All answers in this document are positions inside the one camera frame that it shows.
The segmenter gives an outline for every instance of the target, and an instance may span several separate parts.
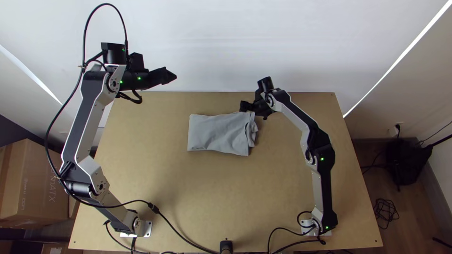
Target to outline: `wooden floor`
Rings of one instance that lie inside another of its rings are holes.
[[[375,156],[384,149],[385,143],[354,142],[356,156],[361,166],[368,166]],[[377,164],[385,162],[384,153],[376,161]],[[432,240],[432,237],[442,239],[432,205],[430,204],[421,181],[408,186],[401,186],[397,191],[391,176],[383,168],[373,168],[364,174],[372,205],[377,198],[390,199],[400,215],[399,220],[392,221],[386,230],[380,229],[383,247],[350,250],[355,254],[445,254],[452,253],[441,244]],[[385,221],[377,220],[383,225]]]

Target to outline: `power cord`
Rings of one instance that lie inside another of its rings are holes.
[[[383,152],[384,152],[384,150],[380,151],[380,152],[375,156],[375,158],[373,159],[372,164],[371,164],[370,166],[363,166],[363,167],[361,167],[361,169],[367,168],[367,170],[365,170],[365,171],[363,172],[363,174],[367,173],[367,171],[371,170],[371,169],[374,168],[374,167],[383,167],[382,165],[375,165],[375,162],[377,161],[378,157],[380,157],[380,155],[383,154]]]
[[[133,239],[132,239],[132,244],[130,245],[130,248],[132,249],[131,251],[130,251],[130,254],[133,254],[133,251],[135,250],[135,242],[137,241],[137,238],[136,237],[134,237]]]
[[[272,238],[273,233],[276,232],[277,230],[285,230],[285,231],[287,231],[287,232],[289,232],[289,233],[292,233],[292,234],[294,234],[294,235],[297,235],[297,236],[304,236],[304,235],[307,235],[309,232],[311,232],[312,230],[314,230],[314,229],[316,228],[314,224],[312,224],[311,226],[308,226],[308,227],[307,227],[307,226],[302,226],[302,225],[301,225],[301,223],[300,223],[300,216],[301,216],[302,214],[306,214],[306,213],[311,213],[311,212],[310,212],[310,211],[304,211],[304,212],[301,212],[301,213],[299,213],[299,214],[297,215],[297,224],[300,225],[300,226],[303,227],[303,228],[310,228],[310,230],[308,230],[307,232],[304,232],[304,233],[296,233],[296,232],[294,232],[294,231],[292,231],[292,230],[290,230],[290,229],[283,228],[283,227],[277,227],[277,228],[273,229],[272,232],[270,233],[270,235],[268,236],[268,241],[267,241],[267,254],[276,254],[276,253],[281,252],[281,251],[283,251],[283,250],[285,250],[285,249],[287,249],[287,248],[289,248],[289,247],[292,247],[292,246],[298,245],[298,244],[303,244],[303,243],[320,242],[322,245],[325,245],[325,244],[326,244],[326,242],[325,242],[324,240],[320,239],[320,235],[321,235],[322,233],[320,232],[320,229],[318,229],[319,232],[317,233],[317,239],[316,239],[316,240],[305,240],[305,241],[294,242],[294,243],[291,243],[291,244],[289,244],[289,245],[286,245],[286,246],[284,246],[284,247],[278,249],[278,250],[275,251],[275,252],[270,252],[270,240],[271,240],[271,238]]]
[[[400,219],[400,215],[396,210],[394,202],[389,199],[378,198],[373,206],[373,211],[375,214],[375,219],[382,219],[386,221],[386,226],[382,227],[378,224],[378,227],[385,230],[388,228],[389,223],[393,220]]]
[[[438,134],[440,131],[444,130],[447,126],[449,126],[450,124],[452,124],[452,120],[444,125],[441,129],[439,129],[438,131],[436,131],[435,133],[433,133],[430,137],[424,139],[424,140],[420,140],[419,142],[416,143],[416,145],[418,146],[422,146],[424,144],[425,141],[429,140],[431,137],[435,136],[436,134]]]
[[[209,250],[209,249],[207,249],[207,248],[204,248],[204,247],[202,247],[202,246],[200,246],[200,245],[197,245],[196,243],[193,243],[193,242],[191,242],[191,241],[189,241],[188,239],[186,239],[185,237],[183,237],[174,227],[173,227],[173,225],[168,221],[168,219],[163,215],[163,214],[161,214],[160,212],[158,212],[157,213],[158,215],[160,215],[160,217],[162,217],[162,219],[164,220],[164,221],[166,221],[166,223],[169,225],[169,227],[171,227],[171,229],[182,239],[182,240],[184,240],[186,243],[188,243],[188,244],[190,244],[191,246],[193,246],[193,247],[195,247],[195,248],[197,248],[197,249],[200,249],[200,250],[202,250],[202,251],[204,251],[204,252],[207,252],[207,253],[210,253],[210,254],[218,254],[218,252],[214,252],[214,251],[211,251],[211,250]]]
[[[110,236],[110,238],[111,238],[113,241],[115,241],[117,244],[119,244],[119,245],[122,246],[123,248],[130,250],[131,253],[134,253],[134,252],[135,252],[135,253],[139,253],[139,254],[149,254],[149,252],[141,252],[141,251],[137,251],[137,250],[134,250],[134,249],[132,249],[132,248],[129,248],[129,247],[125,246],[124,244],[120,243],[118,240],[116,240],[116,238],[113,237],[113,235],[110,233],[110,230],[108,229],[108,224],[109,224],[109,223],[110,223],[110,220],[107,220],[106,222],[104,222],[104,225],[105,225],[105,229],[107,230],[108,235]]]
[[[398,130],[398,132],[397,132],[397,138],[396,138],[396,139],[399,139],[399,137],[400,137],[400,125],[399,125],[399,124],[396,124],[395,127],[396,127],[397,130]],[[380,152],[377,154],[377,156],[375,156],[375,158],[373,159],[372,164],[371,164],[370,166],[363,166],[363,167],[360,167],[361,169],[367,168],[367,170],[365,170],[365,171],[363,172],[363,174],[367,173],[369,170],[371,170],[371,169],[374,168],[374,167],[386,168],[387,164],[375,165],[375,162],[377,161],[378,157],[379,157],[381,154],[383,154],[384,151],[385,151],[385,150],[380,151]]]

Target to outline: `black cable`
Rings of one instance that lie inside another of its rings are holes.
[[[113,237],[113,235],[110,233],[110,230],[108,229],[108,224],[110,223],[110,220],[104,222],[105,225],[105,229],[107,229],[107,233],[110,236],[110,238],[115,241],[117,244],[121,245],[123,248],[130,250],[132,253],[139,253],[139,254],[149,254],[149,252],[141,252],[141,251],[137,251],[137,250],[132,250],[131,248],[125,246],[124,244],[120,243],[118,240],[116,240],[116,238]]]
[[[137,241],[137,238],[136,237],[134,237],[133,239],[132,239],[132,244],[130,245],[130,248],[132,249],[131,251],[130,251],[130,254],[133,254],[133,251],[135,250],[135,242]]]
[[[389,199],[378,198],[375,201],[375,205],[373,206],[373,211],[375,214],[375,219],[382,219],[387,222],[385,227],[382,227],[380,226],[380,224],[378,224],[378,227],[383,230],[388,228],[391,221],[400,219],[400,215],[396,210],[394,202]]]
[[[448,124],[444,125],[444,126],[443,126],[441,129],[439,129],[437,132],[433,133],[430,137],[428,137],[428,138],[426,138],[426,139],[424,139],[424,140],[421,140],[421,141],[417,142],[416,145],[419,145],[419,146],[423,145],[425,141],[429,140],[431,137],[435,136],[435,135],[438,134],[440,131],[444,130],[444,128],[446,128],[446,127],[449,126],[450,124],[452,124],[452,120],[451,120]]]
[[[101,62],[101,61],[99,61],[99,60],[97,60],[97,59],[91,59],[91,60],[89,61],[89,63],[90,63],[90,62],[96,62],[96,63],[100,64],[100,65],[103,67],[103,69],[104,69],[105,71],[108,71],[108,70],[107,70],[107,67],[105,66],[105,64],[104,64],[103,62]]]
[[[301,234],[300,234],[300,233],[297,233],[297,232],[293,232],[292,230],[287,229],[287,228],[282,228],[282,227],[278,227],[278,228],[273,229],[272,232],[270,233],[270,235],[268,236],[268,241],[267,241],[267,253],[270,253],[270,240],[271,240],[271,238],[272,238],[273,233],[275,233],[277,230],[285,230],[285,231],[290,232],[290,233],[292,233],[292,234],[294,234],[294,235],[297,235],[297,236],[304,236],[304,235],[308,234],[309,232],[311,232],[314,228],[315,228],[315,227],[312,227],[312,228],[311,228],[310,230],[308,230],[307,232],[301,233]]]
[[[301,213],[299,213],[297,215],[297,223],[298,223],[298,225],[300,225],[300,227],[305,228],[305,229],[309,229],[309,228],[315,227],[314,224],[312,224],[311,226],[303,226],[303,225],[301,225],[301,223],[300,223],[300,216],[302,216],[303,214],[307,214],[307,213],[311,214],[310,211],[303,211],[303,212],[301,212]]]
[[[384,150],[380,151],[380,152],[377,154],[377,156],[375,156],[375,158],[373,159],[372,164],[371,164],[370,166],[364,166],[364,167],[361,167],[361,168],[369,168],[369,169],[365,170],[365,171],[363,172],[363,174],[367,173],[367,171],[371,170],[371,169],[374,167],[375,162],[377,161],[378,157],[379,157],[381,154],[383,154],[383,152],[384,152]]]
[[[209,249],[207,249],[207,248],[204,248],[204,247],[202,247],[202,246],[200,246],[200,245],[197,245],[197,244],[195,244],[195,243],[193,243],[193,242],[191,242],[191,241],[189,241],[189,240],[187,240],[185,237],[183,237],[174,227],[173,227],[173,225],[168,221],[168,219],[163,215],[163,214],[161,214],[160,212],[158,212],[157,213],[158,215],[160,215],[165,221],[166,221],[166,223],[171,227],[171,229],[182,239],[182,240],[184,240],[186,243],[188,243],[188,244],[190,244],[191,246],[193,246],[193,247],[195,247],[195,248],[198,248],[198,249],[200,249],[200,250],[202,250],[202,251],[204,251],[204,252],[207,252],[207,253],[210,253],[210,254],[218,254],[218,252],[214,252],[214,251],[211,251],[211,250],[209,250]]]
[[[279,249],[279,250],[277,250],[275,252],[272,252],[271,254],[276,254],[276,253],[281,252],[281,251],[283,251],[283,250],[285,250],[285,249],[287,249],[289,247],[292,247],[294,245],[304,244],[304,243],[312,243],[312,242],[320,242],[322,245],[326,244],[326,242],[324,240],[320,239],[320,237],[317,237],[316,240],[305,240],[305,241],[299,241],[299,242],[291,243],[291,244],[289,244],[287,246],[282,247],[281,249]]]
[[[400,137],[400,124],[396,124],[395,127],[398,130],[398,132],[397,132],[397,139],[399,139],[399,137]]]

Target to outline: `white wall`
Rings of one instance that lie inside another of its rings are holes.
[[[64,101],[77,78],[85,20],[101,2],[5,1],[0,44]],[[445,0],[111,2],[126,22],[130,50],[144,55],[147,68],[167,66],[178,75],[176,81],[155,90],[254,91],[256,81],[270,75],[276,86],[288,91],[336,92],[345,112]],[[87,56],[99,52],[102,41],[123,42],[119,19],[111,8],[94,15]],[[11,68],[2,65],[2,75],[10,75]],[[79,101],[75,98],[69,106],[70,116]],[[37,111],[33,120],[44,119],[47,106],[51,102],[28,105]],[[7,114],[18,122],[14,116],[19,112],[12,110]],[[36,129],[33,120],[19,124]]]
[[[424,140],[452,120],[452,8],[432,26],[382,82],[345,118],[353,138],[389,137],[396,122],[402,137]],[[430,138],[452,133],[452,125]],[[452,141],[433,149],[429,163],[452,210]]]

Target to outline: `cardboard box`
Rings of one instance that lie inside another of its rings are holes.
[[[7,222],[0,226],[33,229],[66,220],[67,194],[54,177],[44,147],[24,139],[2,149],[0,219]],[[60,155],[50,151],[50,156],[59,168]]]
[[[69,196],[69,208],[67,217],[71,220],[75,220],[77,217],[77,212],[79,211],[80,202],[75,200],[73,197]]]
[[[5,192],[4,181],[6,181],[6,170],[2,170],[5,153],[6,153],[6,146],[0,147],[0,211],[1,211],[1,201],[3,199],[3,193]],[[1,226],[2,222],[5,222],[5,221],[6,220],[0,219],[0,226]]]
[[[9,254],[11,251],[11,246],[13,245],[13,241],[0,241],[0,254]]]
[[[69,249],[68,243],[43,244],[41,254],[83,254],[83,250]]]

